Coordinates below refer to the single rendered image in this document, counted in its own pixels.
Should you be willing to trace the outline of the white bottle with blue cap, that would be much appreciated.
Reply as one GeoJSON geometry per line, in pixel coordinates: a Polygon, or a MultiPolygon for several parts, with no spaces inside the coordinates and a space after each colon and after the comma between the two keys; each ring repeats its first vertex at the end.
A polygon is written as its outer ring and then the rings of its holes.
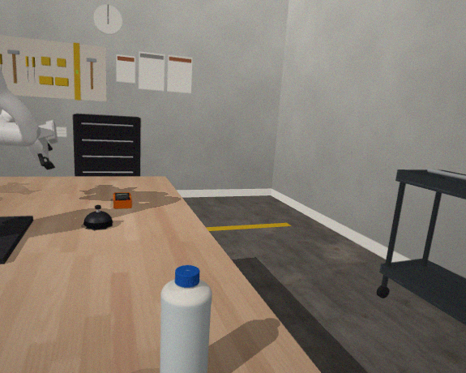
{"type": "Polygon", "coordinates": [[[160,373],[207,373],[212,304],[199,269],[183,265],[160,294],[160,373]]]}

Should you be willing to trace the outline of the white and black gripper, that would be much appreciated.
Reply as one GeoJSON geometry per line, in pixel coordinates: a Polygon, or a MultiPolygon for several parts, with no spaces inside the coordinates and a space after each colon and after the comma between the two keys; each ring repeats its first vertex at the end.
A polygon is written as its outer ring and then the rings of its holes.
{"type": "Polygon", "coordinates": [[[49,161],[48,157],[49,157],[49,151],[53,149],[50,146],[50,144],[47,142],[48,141],[46,138],[36,139],[36,142],[31,146],[27,146],[27,148],[36,161],[40,160],[41,166],[44,166],[46,169],[52,169],[52,168],[55,168],[55,166],[53,165],[51,161],[49,161]],[[47,160],[46,162],[44,161],[45,158],[47,160]]]}

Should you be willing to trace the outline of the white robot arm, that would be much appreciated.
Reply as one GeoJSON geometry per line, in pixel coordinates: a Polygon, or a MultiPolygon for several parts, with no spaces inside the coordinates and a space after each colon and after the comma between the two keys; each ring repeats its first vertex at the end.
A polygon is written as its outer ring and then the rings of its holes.
{"type": "Polygon", "coordinates": [[[48,138],[51,144],[58,142],[53,120],[38,126],[29,109],[9,91],[0,67],[0,145],[31,146],[36,139],[48,138]],[[18,125],[19,127],[18,127],[18,125]]]}

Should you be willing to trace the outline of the black dome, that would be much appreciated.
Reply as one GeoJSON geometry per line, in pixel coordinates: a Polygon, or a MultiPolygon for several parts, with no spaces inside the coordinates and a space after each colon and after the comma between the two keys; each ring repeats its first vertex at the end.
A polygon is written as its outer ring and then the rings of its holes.
{"type": "Polygon", "coordinates": [[[96,205],[95,209],[97,211],[89,213],[84,219],[83,225],[87,226],[86,229],[98,230],[113,226],[112,217],[107,212],[99,211],[100,205],[96,205]]]}

